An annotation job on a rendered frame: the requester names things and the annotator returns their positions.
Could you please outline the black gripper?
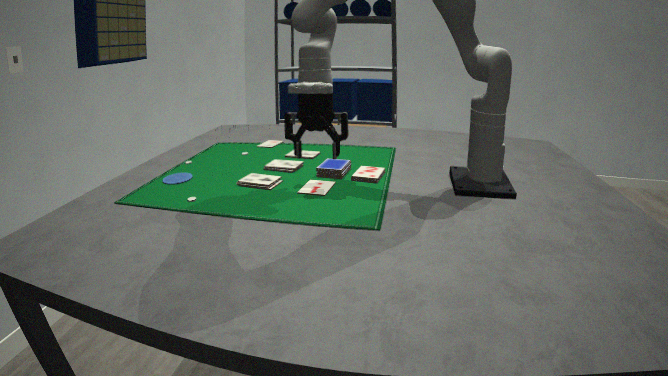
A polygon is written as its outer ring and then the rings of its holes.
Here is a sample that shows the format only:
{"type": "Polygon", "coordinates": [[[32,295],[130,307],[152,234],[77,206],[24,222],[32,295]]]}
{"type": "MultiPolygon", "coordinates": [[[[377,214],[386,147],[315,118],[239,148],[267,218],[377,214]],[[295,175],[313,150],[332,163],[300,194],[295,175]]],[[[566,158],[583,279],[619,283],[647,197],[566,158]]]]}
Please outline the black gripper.
{"type": "Polygon", "coordinates": [[[297,113],[288,112],[284,115],[285,138],[293,141],[294,155],[297,156],[297,159],[302,157],[302,142],[299,139],[304,131],[325,130],[333,140],[333,159],[337,159],[340,154],[340,141],[346,140],[348,137],[348,113],[335,113],[333,93],[298,94],[298,106],[297,113]],[[295,135],[293,134],[293,122],[296,117],[302,125],[295,135]],[[335,117],[338,122],[341,122],[340,135],[331,123],[335,117]]]}

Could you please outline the blue round disc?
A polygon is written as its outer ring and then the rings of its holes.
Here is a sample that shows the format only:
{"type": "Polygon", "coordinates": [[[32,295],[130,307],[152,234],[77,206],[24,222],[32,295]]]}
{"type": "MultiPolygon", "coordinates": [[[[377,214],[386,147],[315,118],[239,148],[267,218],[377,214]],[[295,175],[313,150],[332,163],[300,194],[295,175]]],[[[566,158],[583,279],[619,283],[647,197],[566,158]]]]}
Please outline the blue round disc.
{"type": "Polygon", "coordinates": [[[175,185],[185,183],[192,179],[192,174],[190,173],[176,173],[169,176],[166,176],[162,181],[164,184],[175,185]]]}

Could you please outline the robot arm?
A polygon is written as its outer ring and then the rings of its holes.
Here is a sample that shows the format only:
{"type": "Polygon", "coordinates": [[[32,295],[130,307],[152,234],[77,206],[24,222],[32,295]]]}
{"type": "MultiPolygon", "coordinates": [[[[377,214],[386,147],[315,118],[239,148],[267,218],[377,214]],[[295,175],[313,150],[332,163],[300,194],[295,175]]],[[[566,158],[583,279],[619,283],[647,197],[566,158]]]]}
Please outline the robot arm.
{"type": "MultiPolygon", "coordinates": [[[[299,49],[298,83],[290,84],[288,93],[333,93],[331,48],[337,18],[332,7],[346,1],[301,0],[294,8],[292,26],[298,32],[311,35],[308,44],[299,49]]],[[[485,46],[479,41],[473,25],[476,0],[432,1],[457,45],[468,74],[488,83],[484,94],[471,99],[466,175],[479,182],[501,181],[512,75],[510,54],[503,48],[485,46]]]]}

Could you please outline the blue card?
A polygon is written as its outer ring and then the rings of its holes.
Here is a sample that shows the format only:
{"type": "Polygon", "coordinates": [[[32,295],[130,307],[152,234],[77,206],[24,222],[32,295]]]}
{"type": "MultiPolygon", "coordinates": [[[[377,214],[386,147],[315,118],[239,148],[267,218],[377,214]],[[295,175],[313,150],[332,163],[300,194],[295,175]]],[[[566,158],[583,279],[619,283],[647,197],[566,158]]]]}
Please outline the blue card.
{"type": "Polygon", "coordinates": [[[334,181],[309,180],[297,194],[326,196],[335,183],[334,181]]]}
{"type": "Polygon", "coordinates": [[[329,159],[327,158],[316,169],[342,171],[351,160],[329,159]]]}

